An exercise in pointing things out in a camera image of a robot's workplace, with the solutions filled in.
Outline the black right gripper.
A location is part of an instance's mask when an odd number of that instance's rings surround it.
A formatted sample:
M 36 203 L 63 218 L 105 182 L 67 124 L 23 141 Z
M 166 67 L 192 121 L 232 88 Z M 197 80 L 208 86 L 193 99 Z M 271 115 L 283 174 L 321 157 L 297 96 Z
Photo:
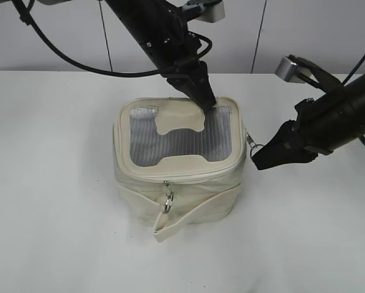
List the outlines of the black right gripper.
M 297 119 L 284 122 L 251 159 L 258 170 L 307 164 L 363 135 L 360 98 L 321 97 L 297 104 Z

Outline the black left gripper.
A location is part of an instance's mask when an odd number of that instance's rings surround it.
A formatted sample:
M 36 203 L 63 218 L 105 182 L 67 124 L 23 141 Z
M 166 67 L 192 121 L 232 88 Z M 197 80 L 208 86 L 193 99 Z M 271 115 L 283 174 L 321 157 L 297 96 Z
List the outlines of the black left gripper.
M 145 53 L 158 69 L 174 68 L 162 74 L 170 85 L 202 110 L 212 110 L 216 98 L 209 83 L 208 67 L 198 57 L 200 47 L 200 40 L 188 31 L 187 23 L 175 18 L 145 42 Z

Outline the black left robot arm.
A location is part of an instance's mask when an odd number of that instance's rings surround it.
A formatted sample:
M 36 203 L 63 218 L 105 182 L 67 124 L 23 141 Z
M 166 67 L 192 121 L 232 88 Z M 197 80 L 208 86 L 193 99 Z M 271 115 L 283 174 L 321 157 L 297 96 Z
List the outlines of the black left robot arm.
M 215 106 L 208 66 L 202 61 L 212 42 L 187 25 L 201 15 L 203 6 L 178 7 L 168 1 L 108 1 L 107 5 L 172 87 L 205 112 Z

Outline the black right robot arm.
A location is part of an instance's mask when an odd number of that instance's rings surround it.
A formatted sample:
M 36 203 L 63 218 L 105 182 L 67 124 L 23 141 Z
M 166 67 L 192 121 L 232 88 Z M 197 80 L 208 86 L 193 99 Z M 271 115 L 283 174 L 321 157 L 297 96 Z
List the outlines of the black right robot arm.
M 295 105 L 296 120 L 284 122 L 252 161 L 258 170 L 306 164 L 365 135 L 365 74 L 317 100 Z

